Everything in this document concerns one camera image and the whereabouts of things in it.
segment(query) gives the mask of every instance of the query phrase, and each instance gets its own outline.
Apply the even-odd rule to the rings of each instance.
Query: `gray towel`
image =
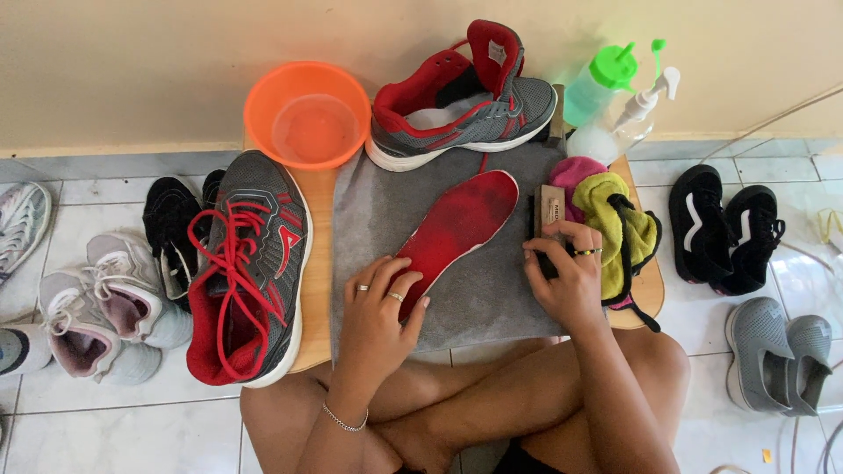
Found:
[[[330,305],[331,353],[342,326],[343,285],[375,258],[394,255],[448,188],[477,174],[482,153],[455,148],[404,173],[380,169],[364,154],[345,164],[334,191],[334,269]],[[487,170],[506,170],[518,182],[518,205],[497,235],[460,258],[431,287],[417,352],[481,342],[561,336],[533,298],[524,276],[528,196],[561,159],[553,148],[527,143],[489,154]]]

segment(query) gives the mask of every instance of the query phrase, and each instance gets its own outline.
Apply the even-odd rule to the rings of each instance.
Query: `yellow cloth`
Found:
[[[655,219],[637,210],[623,207],[620,211],[626,218],[626,231],[621,228],[618,211],[609,204],[609,197],[621,194],[629,199],[630,190],[616,173],[600,173],[582,180],[574,191],[572,202],[585,214],[585,224],[603,235],[603,264],[601,299],[611,299],[620,294],[625,278],[620,259],[620,247],[624,240],[629,245],[631,264],[641,264],[652,255],[658,242],[658,226]]]

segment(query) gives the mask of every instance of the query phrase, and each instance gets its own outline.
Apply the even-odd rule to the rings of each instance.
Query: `white pump nozzle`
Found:
[[[658,103],[658,93],[665,90],[668,99],[676,98],[676,87],[679,85],[679,69],[675,67],[666,67],[662,75],[656,79],[656,83],[652,89],[645,90],[635,94],[631,99],[626,101],[624,112],[618,117],[615,123],[613,132],[626,125],[630,121],[642,121],[644,117],[650,113],[650,110],[655,108]]]

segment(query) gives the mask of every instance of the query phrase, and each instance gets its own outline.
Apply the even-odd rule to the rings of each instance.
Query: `ring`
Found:
[[[603,251],[603,249],[575,250],[574,255],[591,255],[591,254],[598,254],[602,251]]]

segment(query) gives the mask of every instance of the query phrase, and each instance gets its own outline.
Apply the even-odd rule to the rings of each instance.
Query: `hand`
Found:
[[[598,249],[603,245],[603,235],[597,230],[564,220],[546,225],[542,232],[565,235],[576,250]],[[529,286],[551,318],[572,337],[594,327],[609,326],[600,306],[600,253],[571,257],[558,242],[549,239],[532,239],[524,242],[523,248]],[[553,262],[558,278],[545,279],[535,250],[544,252]]]
[[[367,396],[395,372],[416,347],[430,298],[419,298],[404,327],[398,322],[401,302],[387,294],[407,295],[419,272],[407,272],[387,290],[389,280],[410,265],[409,258],[384,256],[346,282],[345,309],[340,333],[340,352],[335,375],[353,380]],[[368,291],[358,285],[369,286]]]

